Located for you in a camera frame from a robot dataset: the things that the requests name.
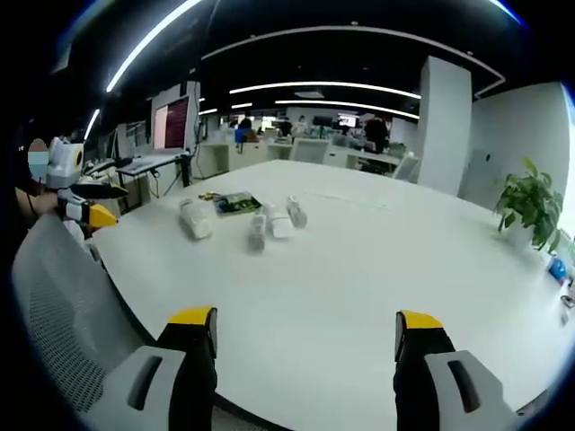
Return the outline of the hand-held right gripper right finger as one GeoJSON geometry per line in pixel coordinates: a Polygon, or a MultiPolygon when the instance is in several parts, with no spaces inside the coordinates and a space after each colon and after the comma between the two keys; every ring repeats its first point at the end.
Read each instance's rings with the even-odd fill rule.
{"type": "Polygon", "coordinates": [[[398,430],[515,430],[518,415],[501,381],[467,350],[455,349],[442,323],[400,310],[393,378],[398,430]]]}

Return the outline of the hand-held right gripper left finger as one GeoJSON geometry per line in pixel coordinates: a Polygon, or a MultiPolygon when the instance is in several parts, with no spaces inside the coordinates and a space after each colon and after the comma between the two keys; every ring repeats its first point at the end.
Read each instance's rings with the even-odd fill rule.
{"type": "Polygon", "coordinates": [[[217,387],[217,308],[180,311],[156,346],[139,347],[103,381],[92,430],[210,430],[217,387]]]}

